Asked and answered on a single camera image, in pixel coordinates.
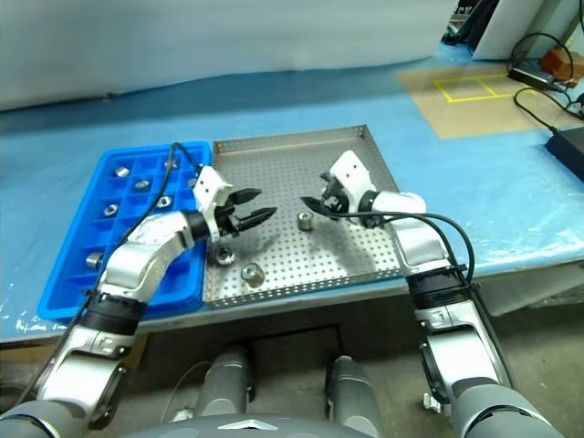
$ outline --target floor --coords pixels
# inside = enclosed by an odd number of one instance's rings
[[[584,306],[523,309],[494,320],[521,391],[567,438],[584,436],[583,311]],[[419,332],[406,296],[151,336],[112,424],[88,436],[113,437],[155,425],[185,369],[243,340],[254,353],[257,378],[249,411],[324,419],[325,367],[344,349],[373,382],[388,438],[453,436],[444,417],[422,408],[427,389]],[[185,380],[171,412],[194,405],[202,379],[199,369]]]

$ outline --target white wall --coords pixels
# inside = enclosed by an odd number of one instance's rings
[[[428,57],[456,0],[2,0],[0,110]]]

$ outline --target metal nut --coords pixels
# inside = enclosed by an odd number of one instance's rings
[[[124,166],[120,166],[120,167],[117,167],[116,170],[113,172],[116,176],[123,178],[123,177],[128,176],[130,174],[130,169],[128,169],[127,167],[124,167]]]
[[[314,214],[311,212],[298,213],[297,225],[302,231],[312,231],[314,229]]]
[[[115,213],[118,212],[118,205],[116,203],[111,203],[106,208],[103,209],[103,215],[106,217],[113,216]]]
[[[172,169],[178,169],[179,168],[179,163],[176,162],[175,160],[172,160]],[[164,162],[164,169],[168,169],[168,160],[166,162]]]
[[[162,196],[156,203],[156,208],[167,208],[172,205],[172,198],[170,196]]]
[[[215,260],[219,266],[229,266],[235,261],[235,253],[231,248],[222,246],[217,250]]]
[[[134,184],[134,190],[137,192],[145,192],[150,187],[150,181],[140,180]]]
[[[99,265],[101,265],[102,260],[103,253],[95,251],[87,256],[85,259],[85,266],[87,266],[89,269],[97,271],[99,269]]]
[[[250,287],[260,287],[264,283],[266,276],[264,271],[257,263],[245,265],[241,270],[241,278]]]

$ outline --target robotic arm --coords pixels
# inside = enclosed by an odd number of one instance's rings
[[[205,166],[193,187],[196,211],[156,214],[139,224],[111,254],[87,312],[71,330],[36,400],[6,412],[0,436],[78,438],[111,421],[127,374],[121,360],[130,353],[142,314],[171,262],[199,240],[238,235],[276,211],[263,208],[237,217],[235,207],[261,192],[232,188]]]
[[[303,198],[319,214],[347,216],[354,224],[374,227],[390,218],[386,212],[426,211],[425,202],[414,193],[378,191],[353,151],[344,152],[321,177],[327,182],[321,199]],[[422,365],[432,398],[452,411],[455,435],[561,437],[529,401],[507,386],[509,376],[474,301],[475,286],[451,259],[443,239],[411,217],[384,226],[424,330]]]

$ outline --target cardboard sheet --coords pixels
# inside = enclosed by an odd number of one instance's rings
[[[440,138],[544,129],[513,103],[526,85],[507,78],[503,64],[404,70],[398,78]],[[518,99],[553,126],[582,124],[539,93],[524,91]]]

